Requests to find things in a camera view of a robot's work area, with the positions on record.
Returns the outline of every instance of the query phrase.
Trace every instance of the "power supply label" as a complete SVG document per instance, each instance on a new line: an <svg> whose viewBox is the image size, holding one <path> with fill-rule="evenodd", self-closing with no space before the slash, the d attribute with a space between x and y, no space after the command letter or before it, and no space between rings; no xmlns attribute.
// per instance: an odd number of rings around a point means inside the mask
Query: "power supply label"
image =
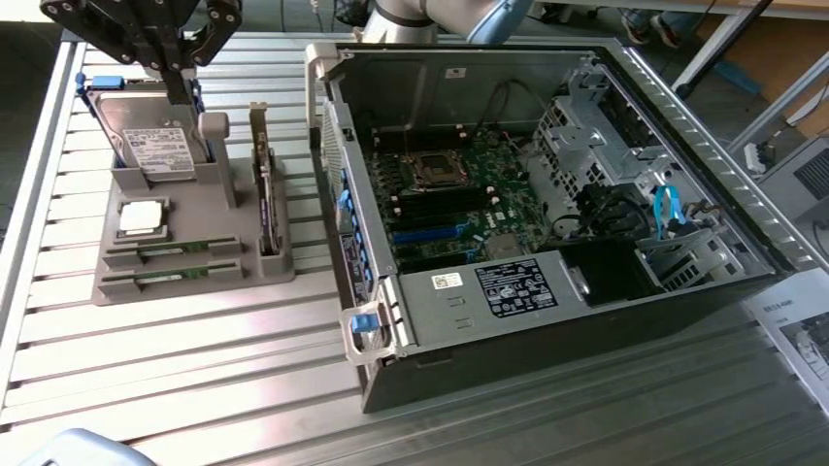
<svg viewBox="0 0 829 466"><path fill-rule="evenodd" d="M517 316L558 306L535 259L475 269L495 317Z"/></svg>
<svg viewBox="0 0 829 466"><path fill-rule="evenodd" d="M144 173L194 170L194 158L182 128L124 129L123 133Z"/></svg>

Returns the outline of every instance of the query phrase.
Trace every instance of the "wire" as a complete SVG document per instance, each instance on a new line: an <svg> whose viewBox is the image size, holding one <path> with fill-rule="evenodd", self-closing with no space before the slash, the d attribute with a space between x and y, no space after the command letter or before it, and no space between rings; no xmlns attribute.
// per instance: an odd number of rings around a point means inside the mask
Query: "wire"
<svg viewBox="0 0 829 466"><path fill-rule="evenodd" d="M618 196L615 199L633 207L633 211L635 212L638 219L642 221L642 225L645 225L645 227L648 228L648 234L650 235L650 221L648 221L648 213L645 212L642 207L627 196Z"/></svg>
<svg viewBox="0 0 829 466"><path fill-rule="evenodd" d="M498 124L499 120L502 119L503 112L506 110L506 105L509 104L509 95L510 95L509 87L510 87L511 84L518 85L527 92L527 94L537 100L537 102L538 102L538 104L542 107L542 110L545 112L549 109L549 103L545 101L545 99L538 94L538 92L535 92L523 81L521 81L521 80L518 80L515 78L510 78L509 80L501 81L501 82L498 82L495 84L495 87L493 88L493 92L490 93L490 98L487 99L487 105L483 108L483 114L481 115L481 118L478 118L475 126L474 126L474 128L471 130L470 134L473 135L473 137L478 133L478 130L481 129L481 126L483 126L483 123L485 123L486 118L487 118L487 114L490 113L493 104L495 103L495 98L497 98L497 96L499 95L501 92L503 92L503 101L502 101L502 106L498 109L498 112L493 116L493 123Z"/></svg>
<svg viewBox="0 0 829 466"><path fill-rule="evenodd" d="M672 65L672 63L674 63L674 58L677 58L677 53L678 53L680 49L682 48L682 45L689 43L690 40L697 35L697 31L700 30L700 26L702 25L702 21L705 21L705 18L708 17L709 13L712 12L712 8L717 4L717 1L718 0L712 0L712 3L709 3L709 6L706 7L705 11L702 12L702 15L700 16L700 18L697 19L697 22L694 23L693 27L688 31L688 34L685 34L685 39L682 39L682 42L680 42L678 47L674 49L674 51L672 52L672 54L669 56L668 61L665 62L665 65L662 65L662 69L660 70L660 76L662 76L665 74L665 72L669 69L669 66Z"/></svg>
<svg viewBox="0 0 829 466"><path fill-rule="evenodd" d="M817 248L820 249L824 257L829 258L829 253L826 253L826 248L824 244L820 242L820 236L817 236L817 220L812 222L812 235L814 236L814 242L817 243Z"/></svg>
<svg viewBox="0 0 829 466"><path fill-rule="evenodd" d="M287 32L284 30L284 0L279 0L279 2L280 2L280 28L283 32Z"/></svg>
<svg viewBox="0 0 829 466"><path fill-rule="evenodd" d="M320 32L326 34L326 28L323 27L323 19L320 18L320 12L314 12L316 16L316 23L320 25Z"/></svg>
<svg viewBox="0 0 829 466"><path fill-rule="evenodd" d="M789 123L789 121L786 121L786 124L789 126L797 126L801 121L804 121L806 118L809 118L809 116L818 109L820 105L824 103L824 99L826 98L826 91L828 90L829 90L829 78L826 78L826 85L824 86L824 90L820 92L820 98L817 99L817 102L814 102L814 106L809 109L806 114L804 116L801 116L798 119L796 119L790 123Z"/></svg>
<svg viewBox="0 0 829 466"><path fill-rule="evenodd" d="M820 104L824 101L824 98L826 97L826 91L829 91L829 78L826 78L826 85L824 86L822 91L820 92L820 98L817 99L817 102L814 103L814 106L809 109L809 111L806 112L806 114L804 116L801 116L798 119L796 119L794 121L789 122L789 120L784 121L782 126L780 127L780 129L777 131L774 131L774 133L768 137L768 139L765 141L762 141L758 144L760 146L768 146L768 144L777 139L777 137L789 129L797 128L798 127L798 123L801 121L804 121L813 113L814 111L817 111L817 108L820 107ZM824 129L821 129L820 131L817 131L817 135L820 135L820 133L822 133L826 129L829 129L829 126L826 126Z"/></svg>
<svg viewBox="0 0 829 466"><path fill-rule="evenodd" d="M336 18L336 0L332 1L332 11L331 11L331 26L330 26L330 31L328 32L334 32L334 19Z"/></svg>

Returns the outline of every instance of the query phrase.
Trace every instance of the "robotic arm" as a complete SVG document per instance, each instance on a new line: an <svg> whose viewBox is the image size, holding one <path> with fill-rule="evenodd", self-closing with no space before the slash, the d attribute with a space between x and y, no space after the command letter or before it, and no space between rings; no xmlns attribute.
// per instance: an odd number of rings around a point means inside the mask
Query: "robotic arm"
<svg viewBox="0 0 829 466"><path fill-rule="evenodd" d="M162 78L170 103L192 103L188 80L242 23L240 0L207 0L210 22L191 38L182 28L199 0L41 0L43 14L118 62L142 63Z"/></svg>
<svg viewBox="0 0 829 466"><path fill-rule="evenodd" d="M437 24L471 44L503 42L533 0L377 0L364 42L433 43Z"/></svg>

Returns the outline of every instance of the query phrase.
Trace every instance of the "blue connector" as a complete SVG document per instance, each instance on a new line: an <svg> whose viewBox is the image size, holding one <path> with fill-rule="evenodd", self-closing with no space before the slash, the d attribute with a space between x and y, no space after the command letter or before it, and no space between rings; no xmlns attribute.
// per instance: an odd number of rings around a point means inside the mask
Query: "blue connector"
<svg viewBox="0 0 829 466"><path fill-rule="evenodd" d="M409 243L419 243L423 241L451 240L461 236L462 231L462 228L455 226L431 230L403 231L391 235L391 242L395 245L407 245Z"/></svg>
<svg viewBox="0 0 829 466"><path fill-rule="evenodd" d="M371 269L368 267L363 269L363 279L366 282L366 290L371 291L373 275L371 275Z"/></svg>
<svg viewBox="0 0 829 466"><path fill-rule="evenodd" d="M83 73L77 73L75 75L75 94L83 96L87 93L87 88L84 85L87 84L87 75Z"/></svg>
<svg viewBox="0 0 829 466"><path fill-rule="evenodd" d="M124 78L122 76L96 76L89 85L92 90L123 90Z"/></svg>
<svg viewBox="0 0 829 466"><path fill-rule="evenodd" d="M351 199L351 192L348 189L343 189L339 193L339 199L336 199L336 207L342 209L346 205L346 202Z"/></svg>
<svg viewBox="0 0 829 466"><path fill-rule="evenodd" d="M351 317L351 332L368 333L379 328L379 316L377 314L359 314Z"/></svg>

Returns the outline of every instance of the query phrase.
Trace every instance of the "metal slotted surface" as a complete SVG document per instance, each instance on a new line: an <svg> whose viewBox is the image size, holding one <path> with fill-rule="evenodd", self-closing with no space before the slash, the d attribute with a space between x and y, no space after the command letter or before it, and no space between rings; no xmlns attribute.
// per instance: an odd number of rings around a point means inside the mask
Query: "metal slotted surface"
<svg viewBox="0 0 829 466"><path fill-rule="evenodd" d="M176 466L820 463L824 414L736 310L660 342L360 414L303 123L302 50L320 39L348 38L239 34L200 71L206 107L231 117L231 156L250 154L247 102L271 105L271 145L291 182L292 283L89 304L111 153L61 89L31 232L11 265L0 464L69 427ZM81 65L87 75L140 76L77 45L65 76Z"/></svg>

